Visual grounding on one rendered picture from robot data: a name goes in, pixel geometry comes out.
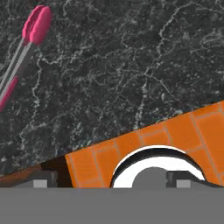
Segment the white round thing, black rim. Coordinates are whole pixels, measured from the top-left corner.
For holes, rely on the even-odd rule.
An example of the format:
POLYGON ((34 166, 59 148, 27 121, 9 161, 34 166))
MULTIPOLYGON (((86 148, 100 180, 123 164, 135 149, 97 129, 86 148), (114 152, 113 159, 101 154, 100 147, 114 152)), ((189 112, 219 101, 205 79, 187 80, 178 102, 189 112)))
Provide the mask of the white round thing, black rim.
POLYGON ((145 169, 188 172, 199 181, 207 178, 200 166, 184 151, 168 145, 148 145, 127 154, 114 169, 111 188, 131 188, 136 176, 145 169))

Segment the pink and silver tongs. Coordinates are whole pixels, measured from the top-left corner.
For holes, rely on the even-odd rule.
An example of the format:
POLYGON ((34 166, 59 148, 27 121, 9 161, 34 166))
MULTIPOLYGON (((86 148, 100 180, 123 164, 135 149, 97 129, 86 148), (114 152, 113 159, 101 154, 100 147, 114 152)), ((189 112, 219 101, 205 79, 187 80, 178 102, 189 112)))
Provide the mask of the pink and silver tongs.
POLYGON ((52 21, 49 6, 38 5, 29 15, 22 30, 17 50, 0 82, 0 111, 9 99, 18 77, 28 65, 34 50, 42 43, 52 21))

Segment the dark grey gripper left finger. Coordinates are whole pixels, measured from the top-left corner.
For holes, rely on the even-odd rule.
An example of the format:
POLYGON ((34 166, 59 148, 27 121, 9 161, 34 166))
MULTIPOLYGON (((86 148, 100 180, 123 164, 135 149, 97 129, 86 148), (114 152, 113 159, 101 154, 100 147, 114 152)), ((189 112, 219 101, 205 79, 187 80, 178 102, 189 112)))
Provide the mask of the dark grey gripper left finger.
POLYGON ((57 187, 57 176, 55 171, 35 171, 24 180, 19 180, 13 187, 16 188, 50 188, 57 187))

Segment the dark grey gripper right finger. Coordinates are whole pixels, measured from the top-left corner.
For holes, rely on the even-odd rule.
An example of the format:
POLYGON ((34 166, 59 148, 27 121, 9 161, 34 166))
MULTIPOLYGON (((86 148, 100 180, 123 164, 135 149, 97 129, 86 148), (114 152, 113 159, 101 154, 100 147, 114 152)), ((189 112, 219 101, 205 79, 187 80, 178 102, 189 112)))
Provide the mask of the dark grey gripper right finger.
POLYGON ((221 188, 221 185, 200 180, 189 171, 168 171, 166 173, 166 180, 168 188, 221 188))

